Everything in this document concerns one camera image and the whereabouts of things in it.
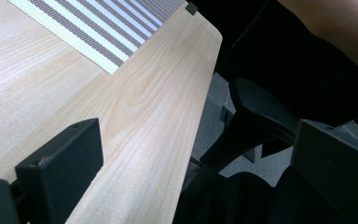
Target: gray carpet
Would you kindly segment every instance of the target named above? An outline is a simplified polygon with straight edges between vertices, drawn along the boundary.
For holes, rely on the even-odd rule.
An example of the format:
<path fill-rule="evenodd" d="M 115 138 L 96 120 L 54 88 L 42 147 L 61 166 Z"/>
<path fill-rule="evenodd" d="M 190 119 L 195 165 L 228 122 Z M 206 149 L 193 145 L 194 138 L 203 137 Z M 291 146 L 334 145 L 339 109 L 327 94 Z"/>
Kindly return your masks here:
<path fill-rule="evenodd" d="M 196 141 L 193 146 L 192 157 L 199 160 L 201 155 L 213 144 L 224 129 L 224 122 L 220 120 L 222 106 L 231 112 L 235 108 L 231 102 L 228 83 L 218 74 L 213 75 L 212 83 L 208 91 L 205 107 L 202 112 L 200 126 L 197 132 Z M 358 137 L 358 126 L 355 123 L 340 127 L 354 137 Z M 293 148 L 260 159 L 261 147 L 255 150 L 256 161 L 251 163 L 241 156 L 226 167 L 220 174 L 231 176 L 238 172 L 250 172 L 265 179 L 271 186 L 275 186 L 281 177 L 284 169 L 290 164 Z"/>

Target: wooden desk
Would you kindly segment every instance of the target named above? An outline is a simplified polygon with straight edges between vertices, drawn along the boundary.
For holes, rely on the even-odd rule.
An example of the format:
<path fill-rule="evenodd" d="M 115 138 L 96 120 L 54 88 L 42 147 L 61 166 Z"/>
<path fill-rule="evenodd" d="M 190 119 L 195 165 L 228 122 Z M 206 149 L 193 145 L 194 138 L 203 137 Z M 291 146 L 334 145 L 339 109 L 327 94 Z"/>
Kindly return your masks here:
<path fill-rule="evenodd" d="M 113 76 L 0 0 L 0 178 L 99 118 L 104 166 L 68 223 L 171 223 L 222 40 L 183 5 Z"/>

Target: striped mat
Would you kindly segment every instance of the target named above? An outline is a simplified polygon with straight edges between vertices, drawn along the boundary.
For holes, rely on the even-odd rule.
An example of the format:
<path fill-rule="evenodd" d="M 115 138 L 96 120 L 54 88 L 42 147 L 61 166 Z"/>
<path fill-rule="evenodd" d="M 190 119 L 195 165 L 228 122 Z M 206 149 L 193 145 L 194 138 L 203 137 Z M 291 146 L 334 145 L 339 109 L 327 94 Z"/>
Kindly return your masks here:
<path fill-rule="evenodd" d="M 185 0 L 8 0 L 113 74 Z"/>

